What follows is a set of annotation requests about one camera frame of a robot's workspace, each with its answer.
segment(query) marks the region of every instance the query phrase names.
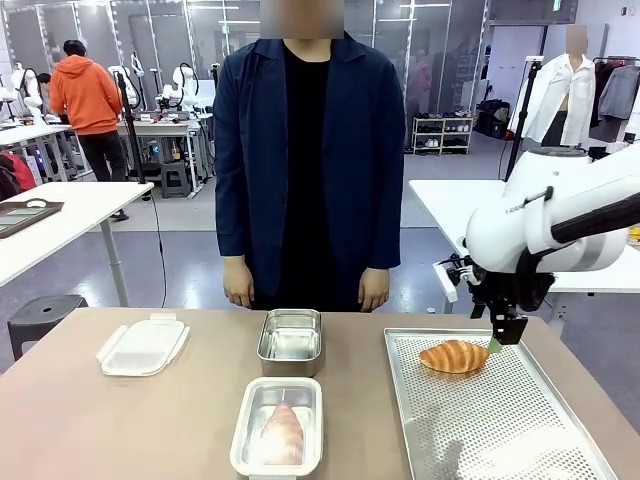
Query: white lid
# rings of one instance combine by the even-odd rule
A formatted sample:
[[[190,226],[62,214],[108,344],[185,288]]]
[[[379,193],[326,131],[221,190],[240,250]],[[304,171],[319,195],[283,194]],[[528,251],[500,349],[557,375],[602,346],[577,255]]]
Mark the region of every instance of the white lid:
[[[149,376],[160,372],[180,351],[189,327],[166,316],[121,326],[97,355],[102,372],[116,376]]]
[[[264,453],[265,426],[282,405],[291,408],[303,431],[299,465],[265,464],[260,455]],[[303,377],[257,378],[247,385],[242,399],[229,452],[231,464],[239,474],[256,480],[289,480],[310,475],[322,458],[322,424],[322,390],[318,382]],[[269,439],[269,447],[273,447],[272,440]]]

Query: white table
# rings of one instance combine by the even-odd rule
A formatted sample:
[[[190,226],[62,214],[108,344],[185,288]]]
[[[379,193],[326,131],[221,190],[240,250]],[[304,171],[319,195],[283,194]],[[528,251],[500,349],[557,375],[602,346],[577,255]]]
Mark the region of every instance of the white table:
[[[200,190],[202,190],[203,185],[198,181],[196,177],[196,170],[194,168],[194,156],[191,149],[191,142],[189,141],[190,137],[195,137],[197,141],[195,145],[197,145],[196,150],[198,151],[198,160],[199,167],[204,174],[204,179],[208,178],[209,170],[207,169],[207,159],[206,152],[203,152],[201,148],[201,142],[206,141],[206,139],[202,139],[202,125],[200,123],[201,120],[206,120],[210,118],[211,114],[205,114],[197,119],[190,120],[182,120],[178,123],[173,122],[143,122],[143,121],[134,121],[133,126],[136,129],[136,136],[138,137],[153,137],[157,139],[167,138],[167,137],[185,137],[187,139],[187,151],[189,154],[189,167],[191,169],[191,183],[192,189],[191,194],[188,198],[195,197]],[[124,121],[118,122],[118,134],[122,137],[126,137],[127,139],[127,147],[129,148],[129,155],[132,156],[133,152],[131,151],[131,146],[129,145],[129,132],[127,130],[127,125]]]
[[[47,153],[47,149],[45,147],[45,143],[49,143],[51,145],[51,149],[53,150],[53,155],[55,157],[56,164],[58,165],[58,173],[60,175],[60,179],[64,182],[67,181],[67,173],[64,168],[64,164],[62,163],[62,155],[60,154],[60,149],[58,148],[58,142],[56,141],[56,134],[63,133],[71,130],[70,125],[22,125],[19,127],[7,128],[5,130],[0,130],[0,146],[9,147],[11,145],[20,145],[23,149],[23,156],[25,160],[27,158],[27,154],[25,151],[25,147],[31,141],[33,141],[40,151],[40,155],[44,160],[44,169],[45,173],[49,181],[53,179],[53,170],[51,169],[51,160]],[[71,149],[67,148],[67,156],[71,154]],[[89,171],[89,167],[86,163],[86,160],[83,155],[83,162],[85,167],[85,172]]]
[[[0,239],[0,287],[100,224],[120,305],[129,306],[109,217],[152,188],[153,183],[53,182],[12,197],[9,201],[42,198],[65,204],[60,212]]]
[[[438,228],[453,250],[465,257],[462,246],[467,223],[478,205],[502,195],[505,183],[500,180],[412,180],[409,185],[431,213]],[[567,296],[589,293],[640,293],[640,252],[627,246],[610,267],[595,272],[556,273],[549,289],[553,294],[550,325],[562,332],[567,314]],[[452,305],[445,299],[445,313]]]

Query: hand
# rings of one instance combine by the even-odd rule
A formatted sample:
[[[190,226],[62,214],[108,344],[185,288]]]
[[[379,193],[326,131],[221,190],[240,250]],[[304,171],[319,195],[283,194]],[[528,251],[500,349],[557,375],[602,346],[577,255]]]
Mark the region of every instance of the hand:
[[[389,270],[367,268],[360,278],[358,303],[362,304],[363,312],[373,312],[389,300],[389,286],[391,280]]]
[[[253,277],[244,257],[224,257],[224,296],[239,307],[250,308],[254,300]]]

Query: ceiling light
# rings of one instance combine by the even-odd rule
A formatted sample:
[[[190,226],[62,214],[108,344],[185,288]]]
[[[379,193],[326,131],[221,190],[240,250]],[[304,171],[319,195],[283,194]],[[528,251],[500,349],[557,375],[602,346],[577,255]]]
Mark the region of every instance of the ceiling light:
[[[398,8],[448,7],[450,5],[450,3],[421,3],[420,5],[399,5]]]

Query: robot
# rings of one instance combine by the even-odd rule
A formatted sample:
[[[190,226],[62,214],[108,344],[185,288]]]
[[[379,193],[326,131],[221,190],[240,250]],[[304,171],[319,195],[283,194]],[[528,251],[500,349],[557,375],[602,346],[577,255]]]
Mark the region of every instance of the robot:
[[[200,90],[200,83],[193,68],[183,62],[173,71],[172,78],[177,88],[165,85],[162,89],[162,95],[157,98],[158,106],[161,110],[181,107],[182,110],[193,112],[193,106],[198,102],[197,95]],[[177,100],[177,102],[172,105],[172,100]]]
[[[567,148],[526,152],[501,198],[469,220],[465,258],[445,260],[454,284],[467,281],[479,317],[488,307],[493,337],[520,341],[527,317],[554,272],[600,270],[622,254],[628,227],[640,222],[640,145],[590,163]]]
[[[40,95],[36,72],[33,68],[27,68],[25,70],[22,68],[22,64],[18,62],[16,69],[11,74],[11,85],[13,86],[13,90],[7,90],[5,88],[0,90],[2,100],[7,102],[14,101],[18,98],[20,91],[22,91],[24,104],[33,116],[34,125],[45,124],[41,110],[42,96]]]
[[[118,83],[116,74],[120,73],[124,77],[124,83],[127,86],[127,100],[129,100],[129,105],[131,108],[137,108],[140,105],[141,96],[138,93],[138,90],[131,82],[131,77],[129,76],[130,70],[128,67],[122,67],[120,65],[113,65],[107,69],[111,76],[113,77],[113,81]]]

